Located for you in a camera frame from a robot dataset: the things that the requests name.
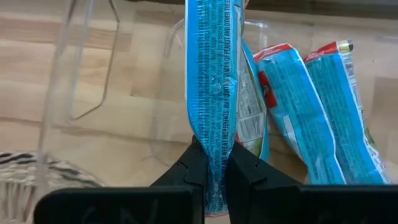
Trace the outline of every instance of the wooden surface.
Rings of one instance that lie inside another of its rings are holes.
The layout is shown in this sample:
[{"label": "wooden surface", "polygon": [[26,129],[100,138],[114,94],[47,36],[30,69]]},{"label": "wooden surface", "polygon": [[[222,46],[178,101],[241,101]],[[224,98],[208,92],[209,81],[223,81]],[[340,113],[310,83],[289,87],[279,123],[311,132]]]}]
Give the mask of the wooden surface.
[{"label": "wooden surface", "polygon": [[[177,32],[169,58],[164,49],[171,27],[183,18],[182,6],[118,1],[121,35],[103,94],[116,23],[106,1],[95,1],[93,20],[78,69],[74,67],[81,19],[74,21],[63,52],[50,107],[53,123],[44,148],[98,176],[108,185],[149,185],[188,146],[192,131],[185,114],[183,31]],[[37,150],[50,80],[55,39],[65,2],[0,2],[0,144],[2,151]],[[265,21],[245,27],[253,50],[289,42],[306,55],[331,41],[353,39],[354,66],[367,123],[387,168],[398,164],[398,22],[344,17],[248,11]],[[271,164],[303,181],[305,166],[271,128]],[[396,179],[396,172],[391,172]]]}]

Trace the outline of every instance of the blue snack wrapper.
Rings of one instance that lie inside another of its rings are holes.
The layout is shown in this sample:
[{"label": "blue snack wrapper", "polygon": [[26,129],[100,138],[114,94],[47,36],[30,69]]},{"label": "blue snack wrapper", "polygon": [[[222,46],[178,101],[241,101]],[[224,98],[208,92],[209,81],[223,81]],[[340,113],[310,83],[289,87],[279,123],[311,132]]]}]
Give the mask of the blue snack wrapper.
[{"label": "blue snack wrapper", "polygon": [[384,165],[364,123],[352,50],[350,40],[333,42],[311,53],[305,63],[331,121],[347,184],[385,184]]},{"label": "blue snack wrapper", "polygon": [[325,110],[298,52],[280,44],[254,54],[266,105],[285,140],[308,167],[311,184],[344,184]]},{"label": "blue snack wrapper", "polygon": [[185,98],[191,128],[209,158],[206,212],[228,212],[225,170],[236,133],[242,1],[185,2]]}]

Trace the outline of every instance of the blurred object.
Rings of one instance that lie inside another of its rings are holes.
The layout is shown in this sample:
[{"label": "blurred object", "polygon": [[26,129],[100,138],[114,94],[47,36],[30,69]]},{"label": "blurred object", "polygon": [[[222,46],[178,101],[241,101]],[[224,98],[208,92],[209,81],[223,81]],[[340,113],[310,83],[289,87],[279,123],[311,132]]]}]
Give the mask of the blurred object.
[{"label": "blurred object", "polygon": [[[26,152],[0,153],[0,222],[31,224],[37,183],[38,154]],[[49,191],[65,187],[101,187],[99,180],[67,162],[48,158],[45,181]]]},{"label": "blurred object", "polygon": [[[185,4],[184,0],[149,0],[164,4]],[[251,0],[245,1],[250,10],[293,12],[302,14],[398,19],[398,4],[394,0]]]}]

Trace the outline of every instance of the light wood grain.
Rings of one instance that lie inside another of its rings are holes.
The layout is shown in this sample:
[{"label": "light wood grain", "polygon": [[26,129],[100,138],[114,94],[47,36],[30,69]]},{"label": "light wood grain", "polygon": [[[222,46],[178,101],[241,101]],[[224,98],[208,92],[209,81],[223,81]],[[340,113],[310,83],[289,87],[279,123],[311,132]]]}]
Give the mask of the light wood grain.
[{"label": "light wood grain", "polygon": [[[60,19],[54,22],[54,18],[60,17],[64,3],[46,1],[40,0],[45,9],[31,2],[18,6],[3,1],[0,5],[2,151],[37,149],[60,25]],[[108,97],[102,107],[77,121],[68,119],[69,103],[74,104],[73,113],[82,114],[96,106],[103,94],[114,29],[112,14],[99,7],[94,16],[74,96],[68,91],[76,65],[76,38],[72,37],[62,58],[63,78],[57,82],[53,123],[45,141],[46,151],[109,185],[150,184],[167,170],[165,164],[181,155],[192,136],[183,96],[183,32],[178,35],[181,44],[174,40],[170,58],[164,58],[167,35],[182,18],[183,8],[131,4],[122,1],[119,7],[127,22],[122,24]],[[398,163],[393,100],[398,87],[394,81],[398,43],[389,37],[398,34],[397,22],[257,11],[246,15],[268,25],[261,31],[266,38],[259,37],[258,27],[245,27],[245,38],[253,50],[290,42],[306,54],[334,40],[354,40],[354,65],[366,119],[388,167],[394,170]],[[270,133],[270,163],[303,181],[305,166],[274,126]]]}]

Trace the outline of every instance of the snack wrapper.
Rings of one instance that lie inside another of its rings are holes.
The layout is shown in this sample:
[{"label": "snack wrapper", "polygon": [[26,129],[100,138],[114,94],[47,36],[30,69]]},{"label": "snack wrapper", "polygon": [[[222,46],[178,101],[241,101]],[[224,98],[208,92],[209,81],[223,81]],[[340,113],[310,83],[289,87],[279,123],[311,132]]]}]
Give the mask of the snack wrapper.
[{"label": "snack wrapper", "polygon": [[269,159],[267,108],[257,77],[253,54],[242,42],[241,69],[238,73],[238,123],[236,140],[264,161]]},{"label": "snack wrapper", "polygon": [[299,53],[289,44],[254,54],[266,105],[311,184],[344,184],[329,119]]},{"label": "snack wrapper", "polygon": [[388,183],[384,165],[364,123],[350,40],[330,43],[304,62],[330,119],[336,158],[347,184]]},{"label": "snack wrapper", "polygon": [[209,159],[206,212],[228,212],[225,170],[236,134],[242,1],[185,2],[185,98],[191,128]]}]

